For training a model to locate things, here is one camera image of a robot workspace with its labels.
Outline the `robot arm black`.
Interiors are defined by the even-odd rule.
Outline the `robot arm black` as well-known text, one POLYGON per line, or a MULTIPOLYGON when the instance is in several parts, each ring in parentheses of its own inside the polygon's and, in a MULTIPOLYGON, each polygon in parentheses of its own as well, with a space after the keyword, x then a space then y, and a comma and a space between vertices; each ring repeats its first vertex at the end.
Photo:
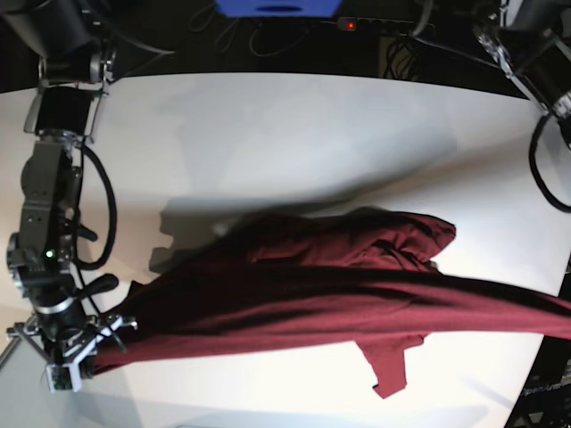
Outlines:
POLYGON ((555 27, 568 1, 479 1, 473 32, 506 78, 570 143, 570 46, 555 27))
POLYGON ((6 251, 8 271, 34 316, 31 327, 13 331, 50 367, 90 375, 99 343, 118 336, 111 317, 84 310, 118 279, 82 278, 106 264, 118 224, 111 180, 91 149, 115 59, 111 25, 87 1, 4 1, 1 16, 39 57, 37 93, 24 127, 36 142, 21 172, 20 225, 6 251), (102 181, 108 210, 102 253, 90 262, 78 254, 79 239, 97 238, 81 221, 86 161, 102 181))

